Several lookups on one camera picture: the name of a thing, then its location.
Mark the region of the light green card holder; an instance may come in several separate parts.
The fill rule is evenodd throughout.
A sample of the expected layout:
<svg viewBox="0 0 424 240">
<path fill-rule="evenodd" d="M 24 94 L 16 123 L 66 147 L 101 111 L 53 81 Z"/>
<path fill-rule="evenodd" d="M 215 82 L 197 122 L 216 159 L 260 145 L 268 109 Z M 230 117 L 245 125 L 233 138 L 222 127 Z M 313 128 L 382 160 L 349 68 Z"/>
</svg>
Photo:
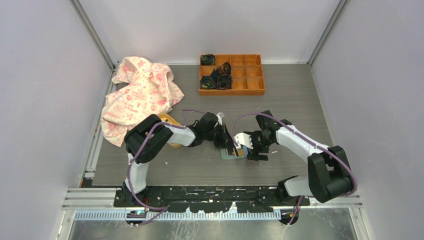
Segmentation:
<svg viewBox="0 0 424 240">
<path fill-rule="evenodd" d="M 241 149 L 221 148 L 220 154 L 222 160 L 241 159 L 247 157 L 248 149 L 246 147 L 243 147 Z"/>
</svg>

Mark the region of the yellow oval tray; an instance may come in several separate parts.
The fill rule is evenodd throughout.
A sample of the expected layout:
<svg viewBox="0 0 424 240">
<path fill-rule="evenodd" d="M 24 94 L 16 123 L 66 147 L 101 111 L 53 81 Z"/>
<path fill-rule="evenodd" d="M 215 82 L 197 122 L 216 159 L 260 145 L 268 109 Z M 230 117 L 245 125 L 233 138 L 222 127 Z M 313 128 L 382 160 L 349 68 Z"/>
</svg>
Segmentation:
<svg viewBox="0 0 424 240">
<path fill-rule="evenodd" d="M 172 125 L 177 125 L 177 126 L 182 126 L 179 122 L 177 122 L 175 119 L 173 119 L 170 115 L 168 115 L 167 113 L 160 113 L 158 115 L 158 117 L 163 121 L 163 122 L 167 122 L 170 123 Z M 168 145 L 172 148 L 180 148 L 182 145 L 181 144 L 176 144 L 176 143 L 168 143 Z"/>
</svg>

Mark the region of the yellow credit card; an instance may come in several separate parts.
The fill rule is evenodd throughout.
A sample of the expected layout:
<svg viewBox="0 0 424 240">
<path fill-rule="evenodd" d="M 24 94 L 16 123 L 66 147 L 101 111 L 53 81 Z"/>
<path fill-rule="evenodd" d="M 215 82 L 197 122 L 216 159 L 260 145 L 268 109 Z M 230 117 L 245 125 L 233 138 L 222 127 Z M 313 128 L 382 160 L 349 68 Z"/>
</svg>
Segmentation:
<svg viewBox="0 0 424 240">
<path fill-rule="evenodd" d="M 245 150 L 244 149 L 238 149 L 237 151 L 236 151 L 236 154 L 235 154 L 237 157 L 240 157 L 240 158 L 243 158 L 243 157 L 245 157 L 247 154 L 246 154 L 246 152 L 245 152 Z"/>
</svg>

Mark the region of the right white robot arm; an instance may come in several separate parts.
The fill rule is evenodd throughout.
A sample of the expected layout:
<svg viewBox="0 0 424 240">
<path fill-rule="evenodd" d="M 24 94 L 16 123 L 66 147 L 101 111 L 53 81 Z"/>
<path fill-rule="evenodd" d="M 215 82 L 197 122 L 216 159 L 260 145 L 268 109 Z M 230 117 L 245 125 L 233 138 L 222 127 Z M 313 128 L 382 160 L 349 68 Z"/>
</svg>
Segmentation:
<svg viewBox="0 0 424 240">
<path fill-rule="evenodd" d="M 325 203 L 356 192 L 358 184 L 342 147 L 321 144 L 290 121 L 273 117 L 268 110 L 257 113 L 255 119 L 260 129 L 247 132 L 251 145 L 248 159 L 267 160 L 266 153 L 276 144 L 291 150 L 307 165 L 306 176 L 296 175 L 278 182 L 277 198 L 281 204 L 291 205 L 300 196 Z"/>
</svg>

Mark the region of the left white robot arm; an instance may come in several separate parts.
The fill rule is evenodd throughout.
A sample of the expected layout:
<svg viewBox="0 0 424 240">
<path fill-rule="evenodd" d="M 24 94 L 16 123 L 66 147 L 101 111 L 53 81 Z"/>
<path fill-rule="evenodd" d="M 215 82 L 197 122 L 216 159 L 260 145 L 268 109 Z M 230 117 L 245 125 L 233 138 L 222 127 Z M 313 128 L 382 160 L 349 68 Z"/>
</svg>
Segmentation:
<svg viewBox="0 0 424 240">
<path fill-rule="evenodd" d="M 165 145 L 194 148 L 209 141 L 218 149 L 234 148 L 234 141 L 223 122 L 224 116 L 222 112 L 206 112 L 191 125 L 178 125 L 151 114 L 130 130 L 124 137 L 128 154 L 127 177 L 124 181 L 128 190 L 126 200 L 135 207 L 145 202 L 149 163 Z"/>
</svg>

